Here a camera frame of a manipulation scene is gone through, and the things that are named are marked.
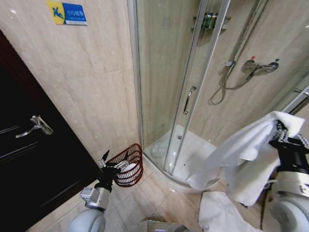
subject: blue sign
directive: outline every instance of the blue sign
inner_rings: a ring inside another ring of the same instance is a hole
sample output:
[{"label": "blue sign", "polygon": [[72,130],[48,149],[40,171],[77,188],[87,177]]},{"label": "blue sign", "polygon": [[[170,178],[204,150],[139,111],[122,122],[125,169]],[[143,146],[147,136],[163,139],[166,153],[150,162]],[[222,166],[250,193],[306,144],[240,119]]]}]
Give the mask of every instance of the blue sign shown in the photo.
[{"label": "blue sign", "polygon": [[77,4],[46,1],[56,24],[87,25],[83,7]]},{"label": "blue sign", "polygon": [[62,3],[65,13],[65,24],[87,25],[86,17],[81,5]]}]

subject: wire basket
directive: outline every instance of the wire basket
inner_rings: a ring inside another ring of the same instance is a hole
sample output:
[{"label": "wire basket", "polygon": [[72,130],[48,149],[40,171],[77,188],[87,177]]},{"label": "wire basket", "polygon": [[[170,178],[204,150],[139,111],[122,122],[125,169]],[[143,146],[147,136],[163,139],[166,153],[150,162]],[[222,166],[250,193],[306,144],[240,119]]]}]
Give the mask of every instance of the wire basket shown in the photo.
[{"label": "wire basket", "polygon": [[131,145],[108,162],[119,163],[123,161],[127,152],[127,160],[129,164],[134,163],[135,165],[130,170],[117,174],[114,178],[115,183],[121,187],[130,187],[135,185],[140,180],[143,174],[142,150],[140,145],[138,144]]}]

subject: door handle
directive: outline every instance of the door handle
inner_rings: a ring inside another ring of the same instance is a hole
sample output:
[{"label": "door handle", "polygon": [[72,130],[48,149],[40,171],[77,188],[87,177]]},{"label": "door handle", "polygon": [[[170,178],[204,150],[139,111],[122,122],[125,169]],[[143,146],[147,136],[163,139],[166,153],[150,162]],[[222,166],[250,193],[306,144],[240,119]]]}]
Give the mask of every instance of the door handle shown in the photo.
[{"label": "door handle", "polygon": [[17,134],[17,135],[15,136],[15,138],[24,137],[24,136],[30,134],[32,131],[37,130],[37,129],[41,129],[45,134],[48,134],[48,135],[49,135],[49,134],[52,134],[52,133],[54,132],[54,131],[43,121],[43,119],[41,118],[41,116],[35,116],[35,115],[34,115],[34,116],[31,117],[30,121],[34,123],[34,126],[33,126],[30,130],[28,130],[28,131],[26,131],[26,132],[24,132],[24,133],[22,133],[22,134]]},{"label": "door handle", "polygon": [[183,109],[183,114],[184,115],[188,114],[187,107],[188,107],[188,103],[190,101],[190,96],[191,96],[192,92],[194,90],[196,90],[196,88],[197,88],[196,86],[192,86],[190,91],[189,91],[189,93],[188,93],[187,100],[185,101],[185,105],[184,105],[184,109]]}]

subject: beige floor tile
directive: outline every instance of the beige floor tile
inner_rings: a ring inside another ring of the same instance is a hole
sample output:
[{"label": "beige floor tile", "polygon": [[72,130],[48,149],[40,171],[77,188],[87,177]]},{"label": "beige floor tile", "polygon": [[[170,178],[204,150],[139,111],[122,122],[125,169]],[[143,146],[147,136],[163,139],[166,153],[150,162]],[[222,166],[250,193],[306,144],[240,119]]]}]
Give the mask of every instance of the beige floor tile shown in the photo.
[{"label": "beige floor tile", "polygon": [[166,183],[160,181],[151,174],[143,183],[140,184],[140,189],[145,193],[151,204],[157,209],[166,199],[172,188]]},{"label": "beige floor tile", "polygon": [[155,209],[140,188],[136,188],[118,206],[123,222],[128,230],[140,221],[149,218]]},{"label": "beige floor tile", "polygon": [[66,232],[69,228],[72,220],[79,215],[82,211],[86,210],[84,202],[80,203],[78,206],[69,211],[65,216],[53,224],[50,228],[45,230],[45,232]]},{"label": "beige floor tile", "polygon": [[143,162],[143,168],[144,168],[143,175],[141,176],[141,179],[137,183],[138,186],[141,185],[143,181],[146,180],[147,177],[149,177],[150,174],[152,173],[151,169],[145,162]]},{"label": "beige floor tile", "polygon": [[105,217],[106,225],[104,232],[125,232],[126,226],[121,219],[117,209],[114,209],[109,215]]},{"label": "beige floor tile", "polygon": [[131,187],[120,187],[113,183],[112,185],[112,193],[111,193],[111,198],[113,200],[113,203],[117,207],[128,195],[130,195],[138,185],[133,185]]},{"label": "beige floor tile", "polygon": [[108,205],[107,205],[107,209],[104,212],[104,215],[107,216],[108,214],[110,214],[114,209],[115,209],[115,204],[112,201],[112,198],[110,197]]},{"label": "beige floor tile", "polygon": [[190,225],[196,215],[191,205],[184,201],[182,196],[174,190],[170,192],[157,211],[166,222],[184,225]]},{"label": "beige floor tile", "polygon": [[210,191],[220,191],[225,192],[227,189],[227,184],[225,179],[220,179],[213,187],[210,188]]},{"label": "beige floor tile", "polygon": [[149,218],[150,220],[154,220],[154,221],[161,221],[161,222],[165,222],[164,219],[160,216],[160,214],[158,213],[158,211],[155,211],[151,217]]},{"label": "beige floor tile", "polygon": [[239,213],[241,214],[242,218],[250,223],[255,228],[260,228],[260,216],[261,211],[258,210],[254,205],[248,208],[245,208],[243,205],[236,201],[232,201],[236,208],[238,209]]},{"label": "beige floor tile", "polygon": [[198,224],[198,213],[195,214],[193,220],[190,223],[190,226],[196,231],[196,232],[203,232],[202,228]]},{"label": "beige floor tile", "polygon": [[202,199],[202,193],[184,193],[184,192],[178,192],[186,202],[188,202],[192,208],[198,213],[199,212],[199,206],[201,204]]}]

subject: towel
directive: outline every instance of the towel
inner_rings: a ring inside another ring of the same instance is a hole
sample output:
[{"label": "towel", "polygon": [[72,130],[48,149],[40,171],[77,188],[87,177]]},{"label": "towel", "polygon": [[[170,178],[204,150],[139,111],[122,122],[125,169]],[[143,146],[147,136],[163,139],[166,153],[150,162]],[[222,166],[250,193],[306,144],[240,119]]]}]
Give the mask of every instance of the towel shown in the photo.
[{"label": "towel", "polygon": [[223,171],[227,195],[244,205],[253,205],[279,164],[277,150],[268,144],[277,131],[278,120],[287,128],[289,137],[296,136],[305,121],[283,112],[267,114],[224,141],[187,182],[192,188],[203,190]]},{"label": "towel", "polygon": [[261,232],[246,222],[224,192],[204,192],[198,224],[204,232]]}]

